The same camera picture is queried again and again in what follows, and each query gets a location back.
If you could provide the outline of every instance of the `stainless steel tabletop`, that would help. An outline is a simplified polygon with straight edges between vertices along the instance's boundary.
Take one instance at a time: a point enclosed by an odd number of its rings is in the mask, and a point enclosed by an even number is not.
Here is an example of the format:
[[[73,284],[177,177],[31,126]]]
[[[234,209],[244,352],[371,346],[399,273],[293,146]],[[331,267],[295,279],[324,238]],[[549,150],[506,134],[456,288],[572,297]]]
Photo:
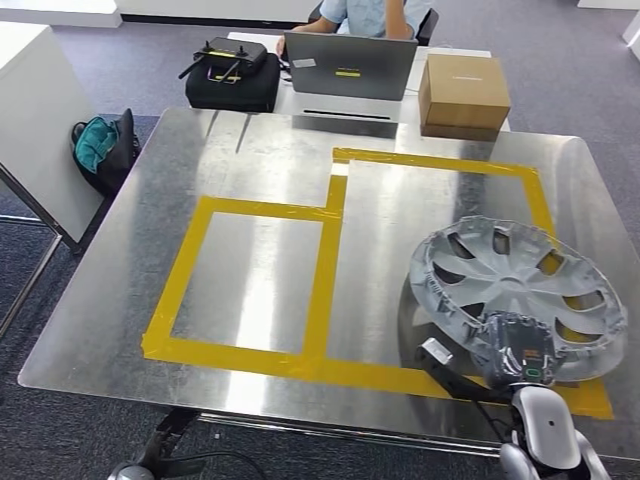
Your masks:
[[[168,110],[19,381],[453,449],[493,441],[472,405],[411,368],[425,335],[412,327],[423,313],[405,283],[411,253],[474,214],[552,221],[611,280],[629,311],[625,360],[559,391],[598,452],[640,458],[640,264],[575,137],[490,144],[409,125]]]

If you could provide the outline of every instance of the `black cable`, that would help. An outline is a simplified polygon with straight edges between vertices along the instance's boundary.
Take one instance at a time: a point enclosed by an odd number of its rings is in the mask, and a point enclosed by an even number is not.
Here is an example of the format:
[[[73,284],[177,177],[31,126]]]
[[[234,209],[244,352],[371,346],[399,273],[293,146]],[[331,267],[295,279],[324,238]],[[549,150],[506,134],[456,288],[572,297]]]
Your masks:
[[[227,450],[218,450],[216,452],[205,452],[205,453],[198,453],[196,455],[188,455],[184,457],[171,457],[171,460],[172,462],[180,462],[180,461],[189,461],[189,460],[199,460],[202,458],[208,458],[208,457],[235,457],[240,460],[243,460],[249,465],[254,467],[254,470],[257,472],[258,475],[262,480],[269,480],[264,470],[262,467],[258,465],[255,460],[248,457],[247,455],[243,455],[242,453],[238,452],[232,452]]]
[[[494,418],[490,417],[489,414],[487,413],[486,410],[485,410],[485,407],[483,407],[482,405],[480,405],[480,403],[478,403],[475,400],[473,400],[473,404],[475,405],[475,407],[478,410],[479,410],[480,413],[482,413],[483,417],[485,417],[485,420],[487,420],[489,423],[489,426],[491,427],[491,430],[494,431],[494,433],[496,435],[496,437],[497,437],[497,439],[500,443],[505,443],[504,437],[503,437],[502,434],[500,433],[500,431],[497,428],[496,428],[496,425],[494,423],[494,421],[496,421],[497,419],[494,419]]]

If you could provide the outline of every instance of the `brown box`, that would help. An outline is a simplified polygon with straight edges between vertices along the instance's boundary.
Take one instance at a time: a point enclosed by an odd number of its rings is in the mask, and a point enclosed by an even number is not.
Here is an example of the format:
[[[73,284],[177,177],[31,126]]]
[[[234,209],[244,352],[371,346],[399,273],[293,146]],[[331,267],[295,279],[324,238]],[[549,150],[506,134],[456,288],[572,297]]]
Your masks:
[[[429,55],[418,92],[423,135],[495,140],[511,102],[497,58]]]

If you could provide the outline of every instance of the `laptop lid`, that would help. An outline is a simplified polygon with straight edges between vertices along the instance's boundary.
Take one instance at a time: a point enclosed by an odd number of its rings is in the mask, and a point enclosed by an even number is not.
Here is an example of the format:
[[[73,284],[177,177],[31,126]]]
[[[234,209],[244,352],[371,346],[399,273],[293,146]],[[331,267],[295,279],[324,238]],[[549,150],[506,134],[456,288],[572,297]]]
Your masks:
[[[402,100],[417,42],[285,32],[297,92]]]

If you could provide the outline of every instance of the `floor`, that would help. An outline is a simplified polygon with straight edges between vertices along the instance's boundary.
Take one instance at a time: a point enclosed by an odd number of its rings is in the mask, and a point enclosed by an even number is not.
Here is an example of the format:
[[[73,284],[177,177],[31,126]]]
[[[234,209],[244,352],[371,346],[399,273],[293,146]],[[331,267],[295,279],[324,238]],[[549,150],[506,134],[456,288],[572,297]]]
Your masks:
[[[632,12],[580,10],[577,0],[443,0],[434,46],[491,50],[503,62],[516,131],[586,139],[636,247],[640,246],[640,62],[620,38]],[[117,30],[55,28],[77,75],[103,113],[131,107],[144,141],[154,117],[186,105],[177,74],[205,39],[229,29],[125,24]],[[19,210],[0,193],[0,212]],[[48,233],[0,225],[0,314]],[[131,458],[162,418],[150,407],[19,387],[16,377],[78,258],[59,248],[0,343],[0,471],[6,478],[106,478]],[[238,427],[198,425],[183,453],[216,448],[254,456],[269,478],[501,478],[494,461],[353,444]],[[614,478],[640,478],[614,461]],[[217,478],[254,478],[231,461]]]

